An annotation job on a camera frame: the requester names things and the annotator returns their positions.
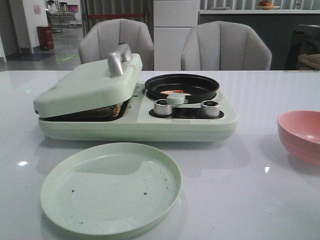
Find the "doormat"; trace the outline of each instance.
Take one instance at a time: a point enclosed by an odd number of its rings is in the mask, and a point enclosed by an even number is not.
[[[63,56],[58,59],[58,62],[69,62],[69,61],[77,58],[78,56],[79,56],[79,54]]]
[[[6,57],[7,61],[32,61],[38,62],[46,59],[50,56],[55,55],[55,53],[32,53],[32,54],[12,54]]]

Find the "silver handle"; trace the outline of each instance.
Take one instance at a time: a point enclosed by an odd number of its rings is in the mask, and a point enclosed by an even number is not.
[[[108,55],[108,65],[111,77],[117,77],[124,74],[121,62],[127,62],[132,59],[131,50],[128,44],[119,44]]]

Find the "white cabinet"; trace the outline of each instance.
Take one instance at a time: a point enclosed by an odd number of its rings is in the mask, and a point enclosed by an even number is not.
[[[191,27],[198,24],[198,0],[153,2],[154,70],[181,70],[181,53]]]

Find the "floor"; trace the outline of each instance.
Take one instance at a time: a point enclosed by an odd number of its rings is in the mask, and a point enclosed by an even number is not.
[[[41,53],[55,53],[40,61],[7,61],[0,62],[0,72],[9,70],[67,70],[71,71],[80,65],[78,46],[83,39],[81,25],[77,28],[64,27],[62,32],[53,34],[54,48]]]

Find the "grill lid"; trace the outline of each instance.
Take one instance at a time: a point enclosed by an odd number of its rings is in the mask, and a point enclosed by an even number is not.
[[[121,63],[123,75],[111,76],[108,60],[77,66],[49,90],[39,95],[33,106],[41,118],[56,117],[122,103],[132,97],[142,69],[141,58]]]

